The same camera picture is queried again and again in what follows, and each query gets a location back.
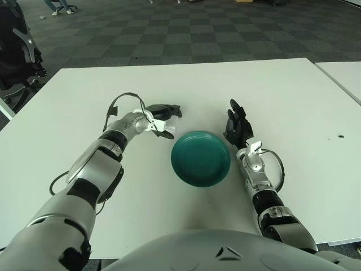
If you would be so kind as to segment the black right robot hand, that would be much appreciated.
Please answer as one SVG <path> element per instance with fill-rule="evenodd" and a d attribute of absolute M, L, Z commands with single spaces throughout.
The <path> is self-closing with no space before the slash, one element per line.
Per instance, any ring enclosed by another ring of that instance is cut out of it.
<path fill-rule="evenodd" d="M 228 120 L 223 133 L 225 139 L 238 150 L 247 147 L 246 141 L 254 137 L 252 126 L 246 119 L 246 113 L 234 99 L 230 100 L 231 109 L 227 110 Z"/>

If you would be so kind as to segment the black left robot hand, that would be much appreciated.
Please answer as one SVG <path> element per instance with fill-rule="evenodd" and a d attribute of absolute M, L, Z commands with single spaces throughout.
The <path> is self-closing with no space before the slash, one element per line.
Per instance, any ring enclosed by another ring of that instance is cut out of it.
<path fill-rule="evenodd" d="M 153 104 L 144 110 L 150 121 L 148 129 L 158 137 L 174 139 L 177 121 L 182 117 L 181 107 L 171 104 Z"/>

